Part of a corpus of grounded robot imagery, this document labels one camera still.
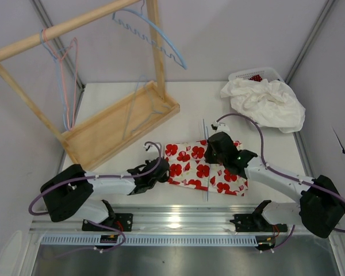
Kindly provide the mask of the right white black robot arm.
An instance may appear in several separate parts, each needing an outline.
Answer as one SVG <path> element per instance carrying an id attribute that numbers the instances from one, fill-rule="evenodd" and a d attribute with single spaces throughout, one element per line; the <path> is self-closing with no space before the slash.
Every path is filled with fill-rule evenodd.
<path id="1" fill-rule="evenodd" d="M 256 216 L 269 224 L 303 225 L 310 233 L 327 238 L 345 215 L 333 182 L 323 175 L 310 178 L 266 164 L 262 156 L 237 149 L 231 137 L 217 132 L 207 140 L 205 160 L 222 164 L 231 174 L 264 184 L 292 199 L 291 203 L 263 201 Z"/>

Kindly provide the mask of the red poppy print skirt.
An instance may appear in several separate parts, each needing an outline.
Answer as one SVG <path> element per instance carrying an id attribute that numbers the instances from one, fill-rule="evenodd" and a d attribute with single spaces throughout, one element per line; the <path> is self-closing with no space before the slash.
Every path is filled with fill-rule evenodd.
<path id="1" fill-rule="evenodd" d="M 248 180 L 233 175 L 221 164 L 209 164 L 204 153 L 207 141 L 169 143 L 164 157 L 170 165 L 171 185 L 231 196 L 245 195 Z"/>

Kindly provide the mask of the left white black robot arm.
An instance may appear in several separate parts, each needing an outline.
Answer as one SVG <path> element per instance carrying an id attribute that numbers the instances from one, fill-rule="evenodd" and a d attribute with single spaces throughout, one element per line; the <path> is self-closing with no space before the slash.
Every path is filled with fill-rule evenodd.
<path id="1" fill-rule="evenodd" d="M 126 214 L 120 221 L 111 204 L 101 196 L 145 193 L 156 183 L 167 182 L 169 173 L 168 161 L 158 158 L 147 160 L 112 178 L 85 171 L 80 164 L 73 164 L 43 184 L 40 193 L 47 209 L 45 213 L 55 223 L 75 217 L 83 220 L 83 231 L 101 232 L 109 228 L 130 231 L 127 220 L 131 220 L 132 215 Z"/>

